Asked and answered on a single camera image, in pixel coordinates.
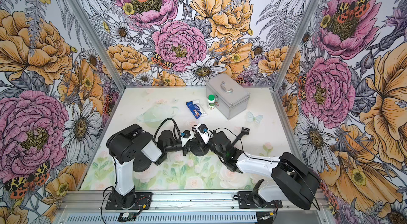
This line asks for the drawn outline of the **black round stand base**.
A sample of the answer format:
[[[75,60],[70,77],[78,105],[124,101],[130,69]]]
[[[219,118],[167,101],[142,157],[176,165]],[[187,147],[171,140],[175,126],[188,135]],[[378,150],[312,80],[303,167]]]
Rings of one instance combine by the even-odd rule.
[[[206,145],[194,145],[191,146],[190,151],[193,155],[202,157],[209,152],[209,149]]]

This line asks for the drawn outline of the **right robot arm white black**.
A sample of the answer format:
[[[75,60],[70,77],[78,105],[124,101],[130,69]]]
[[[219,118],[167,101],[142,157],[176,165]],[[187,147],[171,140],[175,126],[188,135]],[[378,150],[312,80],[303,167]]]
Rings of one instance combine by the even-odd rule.
[[[254,174],[262,177],[254,186],[251,196],[253,203],[260,208],[274,201],[272,191],[278,186],[283,195],[295,206],[310,210],[319,208],[316,192],[320,187],[320,178],[292,153],[284,152],[280,157],[264,157],[249,154],[235,144],[250,133],[242,128],[234,140],[225,134],[225,128],[209,130],[206,125],[198,124],[192,128],[194,139],[203,151],[214,153],[221,163],[233,173]],[[264,178],[271,178],[272,183]]]

